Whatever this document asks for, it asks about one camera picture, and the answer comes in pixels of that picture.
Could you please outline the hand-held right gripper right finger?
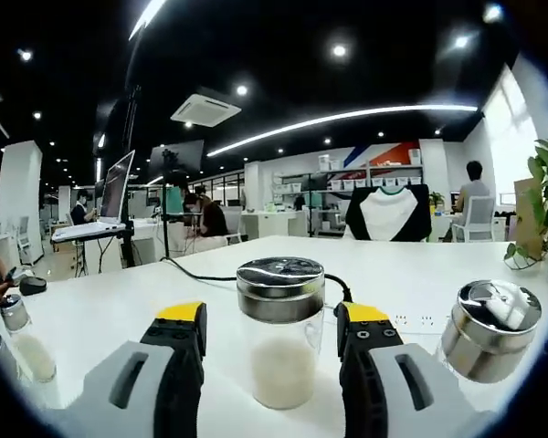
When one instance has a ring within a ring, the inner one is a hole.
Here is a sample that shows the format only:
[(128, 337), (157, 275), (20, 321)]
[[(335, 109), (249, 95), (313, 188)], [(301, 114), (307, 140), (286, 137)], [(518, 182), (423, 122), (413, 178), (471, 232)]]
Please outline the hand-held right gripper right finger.
[(336, 308), (339, 382), (347, 437), (473, 437), (492, 417), (474, 409), (458, 378), (388, 316), (343, 301)]

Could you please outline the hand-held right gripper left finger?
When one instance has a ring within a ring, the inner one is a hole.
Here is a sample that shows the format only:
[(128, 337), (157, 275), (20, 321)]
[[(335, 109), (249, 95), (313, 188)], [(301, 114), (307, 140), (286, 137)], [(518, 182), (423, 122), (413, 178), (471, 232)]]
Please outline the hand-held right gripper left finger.
[(206, 304), (159, 312), (140, 341), (126, 341), (89, 371), (61, 412), (67, 437), (195, 437), (204, 383)]

